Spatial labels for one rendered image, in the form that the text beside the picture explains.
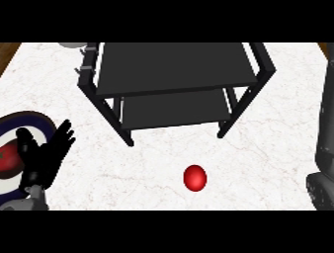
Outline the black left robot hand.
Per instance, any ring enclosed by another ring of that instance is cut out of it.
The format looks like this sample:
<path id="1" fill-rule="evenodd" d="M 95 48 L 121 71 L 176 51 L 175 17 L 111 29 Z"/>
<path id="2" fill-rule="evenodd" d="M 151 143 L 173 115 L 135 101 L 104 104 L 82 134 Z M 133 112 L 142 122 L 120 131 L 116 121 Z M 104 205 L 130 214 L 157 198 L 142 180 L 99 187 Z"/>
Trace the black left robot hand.
<path id="1" fill-rule="evenodd" d="M 27 128 L 21 127 L 16 130 L 18 153 L 25 164 L 19 185 L 19 190 L 24 193 L 28 193 L 34 186 L 42 186 L 45 190 L 52 186 L 62 160 L 76 142 L 73 134 L 70 120 L 64 121 L 52 140 L 43 145 L 37 144 Z"/>

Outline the black tiered shelf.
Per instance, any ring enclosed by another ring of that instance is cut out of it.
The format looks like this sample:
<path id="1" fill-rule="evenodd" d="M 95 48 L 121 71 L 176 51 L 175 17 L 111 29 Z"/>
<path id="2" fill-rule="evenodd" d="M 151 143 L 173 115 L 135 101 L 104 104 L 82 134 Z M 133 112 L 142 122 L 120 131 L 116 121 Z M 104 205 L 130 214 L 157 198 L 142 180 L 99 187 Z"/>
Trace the black tiered shelf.
<path id="1" fill-rule="evenodd" d="M 223 137 L 277 67 L 260 42 L 92 42 L 79 88 L 129 145 L 132 131 L 219 124 Z"/>

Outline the red tomato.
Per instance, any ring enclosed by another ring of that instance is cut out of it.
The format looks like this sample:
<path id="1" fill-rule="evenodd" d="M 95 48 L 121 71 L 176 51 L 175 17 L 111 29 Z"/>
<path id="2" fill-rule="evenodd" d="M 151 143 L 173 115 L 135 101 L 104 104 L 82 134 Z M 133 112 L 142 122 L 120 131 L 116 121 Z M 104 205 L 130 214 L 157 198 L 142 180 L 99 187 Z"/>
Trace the red tomato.
<path id="1" fill-rule="evenodd" d="M 18 140 L 11 140 L 0 147 L 0 179 L 6 180 L 24 172 L 25 164 L 18 153 Z"/>

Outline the red oval vegetable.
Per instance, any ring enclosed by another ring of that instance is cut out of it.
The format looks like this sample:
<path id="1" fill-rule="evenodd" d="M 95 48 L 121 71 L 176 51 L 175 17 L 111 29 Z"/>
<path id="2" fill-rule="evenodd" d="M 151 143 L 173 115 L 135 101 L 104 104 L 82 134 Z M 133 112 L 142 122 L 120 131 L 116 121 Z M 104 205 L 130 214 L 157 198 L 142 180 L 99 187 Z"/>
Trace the red oval vegetable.
<path id="1" fill-rule="evenodd" d="M 192 191 L 198 192 L 204 189 L 207 184 L 207 174 L 201 166 L 191 165 L 184 172 L 184 184 Z"/>

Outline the grey round object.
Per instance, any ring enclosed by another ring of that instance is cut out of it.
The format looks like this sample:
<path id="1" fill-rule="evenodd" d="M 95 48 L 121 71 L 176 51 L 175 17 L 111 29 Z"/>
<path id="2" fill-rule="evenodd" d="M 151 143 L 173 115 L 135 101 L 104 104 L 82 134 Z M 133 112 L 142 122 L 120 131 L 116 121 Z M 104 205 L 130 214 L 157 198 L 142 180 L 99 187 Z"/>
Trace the grey round object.
<path id="1" fill-rule="evenodd" d="M 87 46 L 87 42 L 59 42 L 58 44 L 65 48 L 80 48 Z"/>

